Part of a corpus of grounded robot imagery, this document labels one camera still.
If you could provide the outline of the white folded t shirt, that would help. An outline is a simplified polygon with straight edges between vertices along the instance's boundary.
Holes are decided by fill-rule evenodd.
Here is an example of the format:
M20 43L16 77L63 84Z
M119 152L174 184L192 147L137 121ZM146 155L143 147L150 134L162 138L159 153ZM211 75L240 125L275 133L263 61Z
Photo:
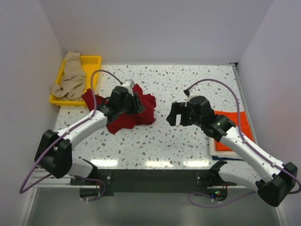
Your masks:
M213 138L209 138L209 153L211 156L237 156L234 151L217 151L215 140Z

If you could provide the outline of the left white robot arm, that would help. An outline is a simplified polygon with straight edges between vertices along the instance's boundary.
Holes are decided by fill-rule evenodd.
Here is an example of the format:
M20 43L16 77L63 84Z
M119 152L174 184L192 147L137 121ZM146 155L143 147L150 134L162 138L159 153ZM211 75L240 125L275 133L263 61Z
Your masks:
M144 111L138 93L130 87L116 86L111 95L84 118L57 132L47 130L42 135L35 163L55 178L65 175L80 177L87 185L97 181L97 167L84 159L74 159L73 149L94 132L116 121L122 114Z

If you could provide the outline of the dark red t shirt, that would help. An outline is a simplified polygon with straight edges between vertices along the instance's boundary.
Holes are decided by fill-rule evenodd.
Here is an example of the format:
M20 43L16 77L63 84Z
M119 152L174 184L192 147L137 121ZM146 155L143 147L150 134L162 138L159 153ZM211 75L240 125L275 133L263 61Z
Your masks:
M88 89L82 98L89 111L96 109L104 113L107 117L106 127L112 134L121 129L151 125L156 120L156 99L151 94L144 94L138 84L130 88L125 84L116 86L109 97L93 95L92 90Z

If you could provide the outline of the beige crumpled t shirt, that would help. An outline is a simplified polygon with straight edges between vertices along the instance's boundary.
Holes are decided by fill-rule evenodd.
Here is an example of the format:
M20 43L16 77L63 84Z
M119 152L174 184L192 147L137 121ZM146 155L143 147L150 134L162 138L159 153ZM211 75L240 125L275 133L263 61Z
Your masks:
M68 51L60 84L54 84L50 93L63 101L81 101L85 87L86 73L82 69L80 53Z

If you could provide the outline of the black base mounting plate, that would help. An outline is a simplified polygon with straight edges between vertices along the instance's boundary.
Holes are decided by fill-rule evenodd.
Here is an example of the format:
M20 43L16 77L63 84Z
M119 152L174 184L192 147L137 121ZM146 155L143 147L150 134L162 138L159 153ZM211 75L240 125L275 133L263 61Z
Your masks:
M192 193L208 192L213 186L234 186L208 169L99 169L90 178L74 176L81 197L114 196L117 193Z

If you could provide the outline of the aluminium frame rail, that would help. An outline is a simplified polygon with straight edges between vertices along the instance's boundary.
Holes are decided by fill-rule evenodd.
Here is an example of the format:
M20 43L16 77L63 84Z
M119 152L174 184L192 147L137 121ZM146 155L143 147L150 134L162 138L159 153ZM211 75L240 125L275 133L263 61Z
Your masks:
M34 171L33 175L29 180L29 185L34 184L38 180L44 178L48 172L43 169L37 169ZM63 187L70 187L71 176L64 176L60 179L55 178L54 176L49 176L39 183L35 185L38 188L63 188Z

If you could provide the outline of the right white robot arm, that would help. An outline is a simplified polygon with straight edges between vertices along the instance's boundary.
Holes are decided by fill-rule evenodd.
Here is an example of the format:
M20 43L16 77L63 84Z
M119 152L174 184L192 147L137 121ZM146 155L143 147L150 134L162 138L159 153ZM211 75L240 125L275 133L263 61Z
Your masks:
M282 163L263 151L239 131L238 126L223 114L216 114L203 96L194 96L188 102L173 102L166 120L170 126L195 125L210 138L229 147L238 154L241 163L252 170L238 169L238 165L220 160L209 170L208 186L232 182L255 191L263 201L277 207L296 184L298 168L291 162Z

